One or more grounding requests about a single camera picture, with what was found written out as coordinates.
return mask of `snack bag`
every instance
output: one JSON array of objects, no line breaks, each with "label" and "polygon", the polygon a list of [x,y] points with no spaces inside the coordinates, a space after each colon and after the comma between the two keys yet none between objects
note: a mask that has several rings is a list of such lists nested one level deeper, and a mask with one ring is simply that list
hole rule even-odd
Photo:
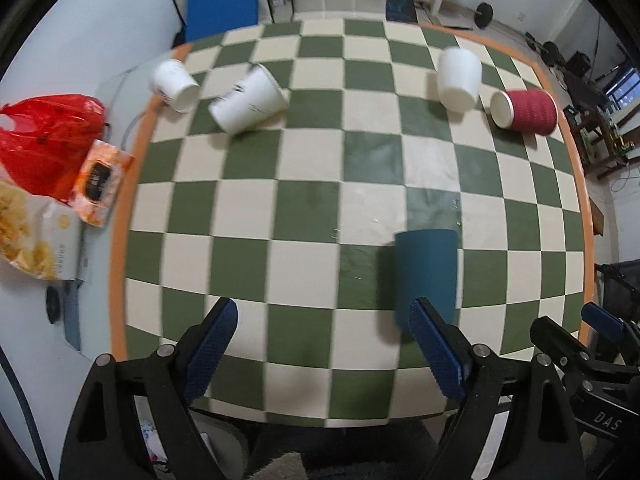
[{"label": "snack bag", "polygon": [[0,180],[0,254],[17,269],[43,280],[74,280],[80,225],[68,206]]},{"label": "snack bag", "polygon": [[69,205],[88,224],[103,226],[133,157],[111,144],[94,141],[76,179]]}]

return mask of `window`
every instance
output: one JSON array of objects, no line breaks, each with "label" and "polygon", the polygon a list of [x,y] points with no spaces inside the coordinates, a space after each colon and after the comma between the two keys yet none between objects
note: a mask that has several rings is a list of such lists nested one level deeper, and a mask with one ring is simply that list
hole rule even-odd
[{"label": "window", "polygon": [[605,90],[605,94],[615,102],[620,109],[631,101],[640,97],[640,75],[635,68],[629,68],[615,78]]}]

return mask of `orange package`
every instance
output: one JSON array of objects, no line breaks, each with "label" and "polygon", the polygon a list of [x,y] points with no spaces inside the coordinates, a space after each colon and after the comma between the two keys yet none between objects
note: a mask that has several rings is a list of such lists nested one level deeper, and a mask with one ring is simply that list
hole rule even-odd
[{"label": "orange package", "polygon": [[69,205],[84,222],[104,225],[132,161],[129,153],[101,140],[94,141],[69,199]]}]

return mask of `upright white cup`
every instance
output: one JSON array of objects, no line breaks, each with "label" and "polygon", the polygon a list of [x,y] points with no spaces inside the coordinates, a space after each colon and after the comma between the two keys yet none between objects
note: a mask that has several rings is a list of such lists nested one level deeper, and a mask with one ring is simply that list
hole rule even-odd
[{"label": "upright white cup", "polygon": [[482,63],[473,52],[446,48],[438,60],[438,94],[447,110],[463,114],[473,110],[482,84]]},{"label": "upright white cup", "polygon": [[198,103],[200,86],[177,59],[160,63],[151,75],[151,91],[176,112],[185,113]]},{"label": "upright white cup", "polygon": [[262,65],[253,65],[244,79],[209,105],[209,113],[229,135],[283,111],[287,100],[276,79]]}]

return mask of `checkered tablecloth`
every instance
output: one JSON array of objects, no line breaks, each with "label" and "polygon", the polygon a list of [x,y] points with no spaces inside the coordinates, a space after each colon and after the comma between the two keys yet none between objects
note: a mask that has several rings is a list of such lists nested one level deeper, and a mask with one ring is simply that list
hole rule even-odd
[{"label": "checkered tablecloth", "polygon": [[[460,45],[483,64],[481,101],[437,101],[434,66]],[[229,139],[210,100],[263,63],[288,112]],[[198,405],[252,420],[381,424],[446,407],[393,320],[394,234],[459,233],[456,322],[529,359],[529,327],[578,330],[583,232],[557,130],[499,130],[496,89],[532,88],[507,54],[415,25],[350,20],[234,30],[195,44],[189,114],[165,109],[143,165],[126,263],[127,348],[146,356],[236,300],[238,330]]]}]

